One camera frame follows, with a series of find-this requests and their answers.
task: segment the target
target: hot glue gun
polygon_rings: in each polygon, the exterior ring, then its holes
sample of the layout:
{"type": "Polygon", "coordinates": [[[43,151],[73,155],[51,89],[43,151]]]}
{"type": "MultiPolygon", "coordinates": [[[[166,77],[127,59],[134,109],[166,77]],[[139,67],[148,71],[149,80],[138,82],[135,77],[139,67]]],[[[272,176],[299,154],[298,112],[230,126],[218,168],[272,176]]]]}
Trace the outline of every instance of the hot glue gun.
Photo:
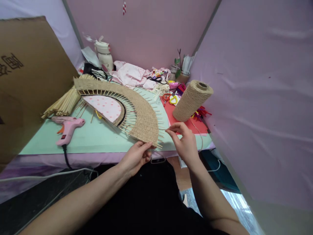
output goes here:
{"type": "Polygon", "coordinates": [[[62,124],[62,129],[57,132],[63,133],[61,139],[56,142],[56,145],[68,145],[71,142],[74,130],[76,127],[81,127],[85,124],[85,119],[75,117],[58,117],[49,118],[57,124],[62,124]]]}

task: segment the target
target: pink wall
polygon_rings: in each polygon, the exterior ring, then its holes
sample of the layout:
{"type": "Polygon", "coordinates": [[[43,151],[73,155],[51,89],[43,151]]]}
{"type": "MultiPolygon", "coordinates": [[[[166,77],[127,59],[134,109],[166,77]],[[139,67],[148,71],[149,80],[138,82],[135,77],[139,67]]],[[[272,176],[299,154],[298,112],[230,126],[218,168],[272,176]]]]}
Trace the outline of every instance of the pink wall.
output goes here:
{"type": "Polygon", "coordinates": [[[191,74],[254,200],[313,210],[313,2],[222,1],[191,74]]]}
{"type": "MultiPolygon", "coordinates": [[[[67,0],[78,31],[104,36],[113,60],[144,69],[169,67],[182,53],[191,55],[217,0],[67,0]]],[[[85,46],[92,44],[82,37],[85,46]]]]}

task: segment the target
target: green leaf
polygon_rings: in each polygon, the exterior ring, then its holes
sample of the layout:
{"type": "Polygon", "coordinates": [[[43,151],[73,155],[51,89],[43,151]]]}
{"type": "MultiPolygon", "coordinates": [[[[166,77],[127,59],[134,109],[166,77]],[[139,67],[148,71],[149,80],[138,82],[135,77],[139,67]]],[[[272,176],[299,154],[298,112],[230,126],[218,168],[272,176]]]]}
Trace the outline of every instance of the green leaf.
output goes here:
{"type": "Polygon", "coordinates": [[[182,73],[181,70],[177,70],[177,72],[175,73],[175,78],[178,78],[181,73],[182,73]]]}

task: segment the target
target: yellow clip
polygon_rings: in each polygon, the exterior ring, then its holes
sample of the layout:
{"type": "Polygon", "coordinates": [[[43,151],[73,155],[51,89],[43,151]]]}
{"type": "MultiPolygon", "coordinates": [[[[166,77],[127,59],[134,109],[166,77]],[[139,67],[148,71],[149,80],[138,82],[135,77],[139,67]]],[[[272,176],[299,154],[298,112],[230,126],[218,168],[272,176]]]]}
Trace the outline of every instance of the yellow clip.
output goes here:
{"type": "Polygon", "coordinates": [[[170,99],[170,103],[171,103],[171,104],[177,104],[177,98],[176,98],[176,96],[173,96],[173,98],[170,99]]]}
{"type": "Polygon", "coordinates": [[[98,116],[99,119],[102,119],[102,117],[98,115],[98,112],[97,112],[97,111],[96,111],[96,114],[97,114],[97,116],[98,116]]]}

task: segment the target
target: hanging ornament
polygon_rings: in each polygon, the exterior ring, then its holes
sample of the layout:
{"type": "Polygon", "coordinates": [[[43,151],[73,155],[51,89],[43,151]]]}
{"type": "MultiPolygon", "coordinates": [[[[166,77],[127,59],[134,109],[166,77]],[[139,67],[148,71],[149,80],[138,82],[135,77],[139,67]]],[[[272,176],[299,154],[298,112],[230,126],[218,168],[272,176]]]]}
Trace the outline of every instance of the hanging ornament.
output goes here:
{"type": "Polygon", "coordinates": [[[124,1],[124,4],[123,4],[123,15],[125,15],[126,13],[126,2],[124,1]]]}

